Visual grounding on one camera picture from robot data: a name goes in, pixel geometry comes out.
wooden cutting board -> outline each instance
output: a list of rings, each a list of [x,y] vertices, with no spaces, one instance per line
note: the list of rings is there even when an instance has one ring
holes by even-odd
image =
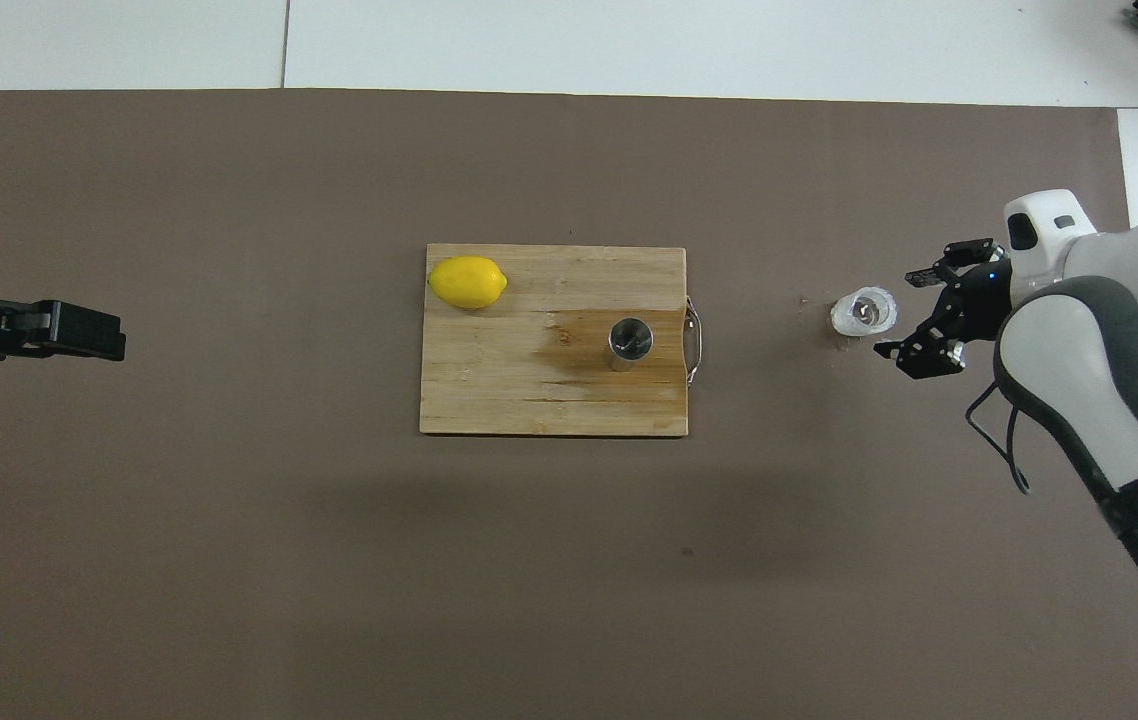
[[[455,255],[492,258],[508,287],[485,309],[462,311],[423,282],[419,430],[687,436],[684,249],[435,243],[427,274]],[[607,338],[628,316],[652,328],[653,348],[613,372]]]

cutting board handle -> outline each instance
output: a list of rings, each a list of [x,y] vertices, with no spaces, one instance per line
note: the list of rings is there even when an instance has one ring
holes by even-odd
[[[693,363],[688,363],[688,355],[685,355],[685,382],[693,384],[693,375],[698,372],[698,365],[702,364],[702,318],[698,316],[698,309],[693,306],[692,297],[684,296],[684,331],[685,333],[693,333],[694,345],[696,348],[696,354],[693,356]]]

cable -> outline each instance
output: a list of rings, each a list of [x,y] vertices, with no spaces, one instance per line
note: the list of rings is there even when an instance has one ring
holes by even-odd
[[[1022,495],[1031,495],[1031,483],[1026,482],[1026,475],[1022,474],[1019,463],[1013,458],[1013,424],[1019,421],[1017,407],[1009,409],[1009,427],[1004,429],[1004,460],[1009,464],[1009,477]]]
[[[1017,462],[1013,461],[1013,424],[1014,420],[1016,420],[1019,415],[1017,407],[1014,407],[1014,409],[1009,413],[1009,424],[1008,428],[1005,428],[1004,447],[1000,447],[1000,444],[996,442],[995,438],[982,429],[982,425],[978,424],[978,422],[973,420],[973,411],[979,409],[979,406],[984,404],[986,398],[991,397],[991,394],[995,392],[995,387],[997,387],[995,382],[990,383],[990,386],[982,391],[982,395],[978,396],[978,399],[972,402],[968,409],[965,411],[965,421],[971,428],[973,428],[973,430],[975,430],[975,432],[978,432],[978,435],[982,436],[982,439],[986,439],[986,442],[991,446],[991,450],[995,450],[995,454],[999,455],[1004,460],[1004,464],[1009,466],[1009,477],[1013,478],[1013,486],[1019,488],[1019,493],[1022,493],[1022,495],[1031,495],[1031,483],[1026,482],[1026,475],[1022,474],[1022,470],[1019,469]]]

metal cup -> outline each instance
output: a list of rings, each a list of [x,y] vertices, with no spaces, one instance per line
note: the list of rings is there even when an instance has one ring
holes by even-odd
[[[621,318],[609,331],[609,369],[625,373],[653,348],[653,331],[645,320]]]

lemon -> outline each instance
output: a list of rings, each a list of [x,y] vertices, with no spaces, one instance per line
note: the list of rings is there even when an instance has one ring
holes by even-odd
[[[493,305],[506,290],[506,275],[495,260],[479,255],[459,255],[437,264],[427,284],[450,305],[478,311]]]

